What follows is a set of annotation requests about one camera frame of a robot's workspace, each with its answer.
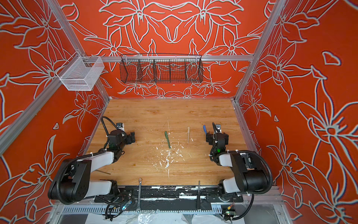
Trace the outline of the black clamp bar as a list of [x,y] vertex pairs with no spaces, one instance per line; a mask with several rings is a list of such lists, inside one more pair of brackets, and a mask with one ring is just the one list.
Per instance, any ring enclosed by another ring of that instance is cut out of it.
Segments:
[[197,192],[197,200],[196,200],[196,209],[200,210],[201,199],[200,199],[200,181],[198,181],[198,192]]

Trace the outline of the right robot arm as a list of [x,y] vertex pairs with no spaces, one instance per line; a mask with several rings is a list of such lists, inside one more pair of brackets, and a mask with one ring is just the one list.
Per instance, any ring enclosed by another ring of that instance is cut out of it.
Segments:
[[212,146],[210,161],[221,167],[229,167],[233,177],[220,180],[219,197],[233,195],[262,195],[271,190],[273,175],[268,163],[257,152],[251,150],[226,150],[229,135],[221,125],[212,123],[213,133],[206,133],[206,142]]

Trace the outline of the black mounting base plate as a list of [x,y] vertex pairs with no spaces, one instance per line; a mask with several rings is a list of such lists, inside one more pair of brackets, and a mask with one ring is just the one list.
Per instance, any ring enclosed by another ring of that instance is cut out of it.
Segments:
[[[119,195],[109,194],[106,196],[94,196],[94,202],[107,203],[114,213],[119,209],[125,212],[136,213],[139,186],[119,186]],[[196,210],[196,200],[198,185],[175,186],[142,186],[141,188],[141,210]],[[243,202],[243,197],[233,195],[229,197],[219,197],[218,186],[200,186],[200,210],[209,210],[213,205],[229,206]]]

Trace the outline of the silver wrench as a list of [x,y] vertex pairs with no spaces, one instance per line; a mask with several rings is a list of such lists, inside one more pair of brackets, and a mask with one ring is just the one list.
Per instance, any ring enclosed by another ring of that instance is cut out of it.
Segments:
[[136,212],[140,213],[141,212],[141,207],[140,207],[140,203],[141,203],[141,188],[142,188],[142,178],[139,178],[139,187],[138,187],[138,198],[137,198],[137,209]]

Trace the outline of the clear plastic bin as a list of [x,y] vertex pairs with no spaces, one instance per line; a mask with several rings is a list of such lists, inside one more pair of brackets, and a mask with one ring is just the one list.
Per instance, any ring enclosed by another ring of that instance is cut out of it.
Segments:
[[55,75],[69,91],[91,91],[103,70],[101,57],[83,57],[75,52]]

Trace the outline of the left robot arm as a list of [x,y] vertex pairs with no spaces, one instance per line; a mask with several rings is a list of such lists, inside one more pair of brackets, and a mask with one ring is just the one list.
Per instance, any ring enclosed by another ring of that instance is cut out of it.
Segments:
[[126,133],[123,123],[113,122],[115,129],[108,131],[106,120],[111,121],[105,116],[100,119],[107,137],[104,146],[95,153],[64,160],[49,187],[50,200],[70,205],[94,198],[95,202],[115,206],[128,199],[128,195],[118,189],[117,181],[91,180],[94,171],[117,162],[125,153],[125,146],[136,141],[135,132]]

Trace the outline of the green pen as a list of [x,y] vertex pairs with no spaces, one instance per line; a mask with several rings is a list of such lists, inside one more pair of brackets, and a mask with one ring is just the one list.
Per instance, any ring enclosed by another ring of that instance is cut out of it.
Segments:
[[167,140],[168,148],[171,149],[170,140],[168,136],[166,137],[166,140]]

